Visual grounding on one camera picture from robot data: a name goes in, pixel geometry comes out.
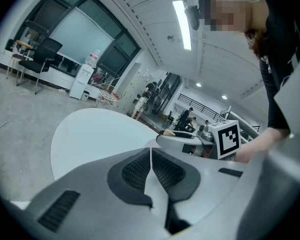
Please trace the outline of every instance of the desk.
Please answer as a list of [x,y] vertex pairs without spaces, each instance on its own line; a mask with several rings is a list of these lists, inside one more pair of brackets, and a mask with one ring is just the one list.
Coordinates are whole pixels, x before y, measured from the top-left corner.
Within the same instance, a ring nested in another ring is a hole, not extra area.
[[111,110],[73,112],[63,119],[52,138],[53,177],[58,180],[85,163],[144,148],[157,135],[146,125]]
[[15,41],[15,45],[14,45],[15,48],[17,47],[17,44],[21,45],[21,46],[23,46],[23,47],[25,47],[27,49],[32,49],[33,48],[30,44],[28,44],[26,42],[22,42],[20,40]]

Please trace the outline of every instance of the person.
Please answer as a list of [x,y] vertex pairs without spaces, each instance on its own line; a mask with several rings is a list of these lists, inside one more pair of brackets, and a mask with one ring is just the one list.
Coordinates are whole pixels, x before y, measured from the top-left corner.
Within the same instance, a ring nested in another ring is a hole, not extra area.
[[205,120],[204,126],[203,126],[203,131],[204,131],[204,132],[207,132],[208,129],[209,129],[209,121],[208,121],[208,120]]
[[192,127],[194,127],[194,125],[192,124],[192,121],[195,121],[197,118],[194,116],[194,117],[188,117],[186,120],[185,120],[185,123],[187,124],[187,125],[191,125]]
[[141,117],[142,113],[144,112],[145,103],[150,98],[150,96],[152,94],[154,94],[156,89],[157,89],[157,83],[156,82],[151,82],[145,87],[145,90],[144,90],[144,93],[143,93],[142,97],[137,99],[137,103],[134,106],[134,110],[133,110],[133,113],[131,115],[131,118],[134,118],[137,112],[139,112],[139,113],[136,116],[135,120],[138,120]]
[[243,32],[259,58],[269,101],[268,126],[236,153],[236,161],[247,163],[290,133],[274,96],[300,61],[300,0],[199,0],[199,8],[187,7],[185,13],[194,30],[205,19],[211,30]]
[[194,109],[192,107],[190,107],[189,110],[183,111],[183,113],[180,115],[180,117],[178,119],[178,123],[176,124],[176,126],[174,128],[175,131],[178,131],[179,128],[186,123],[186,120],[191,111],[194,111]]

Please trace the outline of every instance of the black shirt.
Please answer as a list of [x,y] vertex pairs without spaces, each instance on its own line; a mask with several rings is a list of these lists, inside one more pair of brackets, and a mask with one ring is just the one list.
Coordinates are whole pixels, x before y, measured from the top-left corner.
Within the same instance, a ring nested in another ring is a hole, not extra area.
[[150,98],[151,95],[155,94],[157,86],[151,82],[147,84],[146,88],[148,88],[148,91],[143,96]]
[[260,71],[269,100],[268,127],[288,129],[288,124],[274,100],[300,61],[300,8],[296,0],[265,0],[265,47],[268,65],[260,61]]
[[190,114],[189,110],[184,111],[183,114],[181,115],[179,121],[185,122],[187,120],[189,114]]

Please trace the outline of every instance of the black mesh grille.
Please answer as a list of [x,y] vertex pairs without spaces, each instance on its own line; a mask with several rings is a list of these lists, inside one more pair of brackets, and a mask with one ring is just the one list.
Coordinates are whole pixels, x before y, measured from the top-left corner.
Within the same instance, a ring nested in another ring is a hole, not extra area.
[[145,153],[122,169],[124,181],[141,193],[145,192],[146,179],[150,171],[149,158],[149,153]]
[[38,222],[48,230],[56,232],[79,196],[80,194],[75,191],[66,190],[38,219]]
[[186,175],[183,168],[157,154],[153,149],[152,168],[165,191],[181,182]]

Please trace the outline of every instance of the chair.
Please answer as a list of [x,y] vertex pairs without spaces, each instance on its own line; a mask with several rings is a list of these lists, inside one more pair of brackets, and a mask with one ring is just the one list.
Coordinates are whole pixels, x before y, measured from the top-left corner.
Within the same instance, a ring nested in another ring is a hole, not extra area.
[[40,79],[40,74],[42,72],[48,72],[50,62],[54,61],[54,57],[56,53],[60,50],[62,47],[62,44],[51,39],[46,38],[43,40],[42,44],[37,49],[28,49],[29,51],[34,51],[33,60],[21,60],[19,61],[19,64],[23,66],[23,72],[21,73],[20,81],[18,82],[18,74],[19,70],[16,73],[16,86],[22,85],[25,81],[22,81],[23,74],[25,73],[25,68],[28,70],[31,70],[38,75],[34,87],[34,94],[37,94],[38,92],[42,91],[44,88],[37,91],[37,85],[38,81]]

